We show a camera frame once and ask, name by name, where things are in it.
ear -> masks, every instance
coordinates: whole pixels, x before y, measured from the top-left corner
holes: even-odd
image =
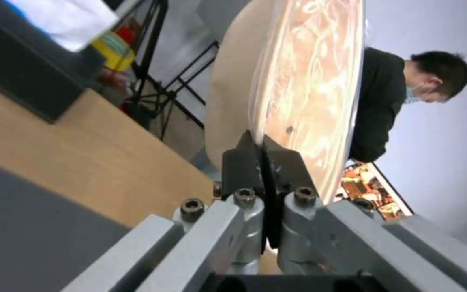
[[[443,85],[443,81],[435,75],[430,75],[426,83],[432,85],[434,88],[438,88],[439,86]]]

red object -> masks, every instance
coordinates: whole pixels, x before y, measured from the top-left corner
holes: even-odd
[[[129,28],[126,28],[125,26],[120,27],[116,34],[130,46],[135,41],[135,32],[130,30]]]

black jacket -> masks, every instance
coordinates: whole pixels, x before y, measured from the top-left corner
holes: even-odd
[[[385,153],[389,130],[406,98],[404,66],[399,56],[365,49],[351,158],[370,162]]]

white wall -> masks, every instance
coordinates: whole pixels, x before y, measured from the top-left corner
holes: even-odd
[[[367,0],[366,8],[371,46],[405,58],[467,55],[467,0]],[[467,88],[444,105],[405,105],[377,165],[416,213],[467,235]]]

screw head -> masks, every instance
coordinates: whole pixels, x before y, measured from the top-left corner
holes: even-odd
[[[317,201],[317,192],[311,187],[297,187],[293,193],[293,198],[300,207],[313,207]]]
[[[223,192],[223,184],[221,181],[214,181],[213,184],[213,196],[214,198],[221,198]]]
[[[233,201],[242,209],[250,209],[255,205],[255,191],[253,189],[239,189],[233,193]]]
[[[364,211],[371,211],[374,209],[374,205],[364,198],[355,198],[352,200],[352,203]]]
[[[180,212],[186,222],[196,222],[204,213],[204,204],[198,198],[189,198],[181,203]]]

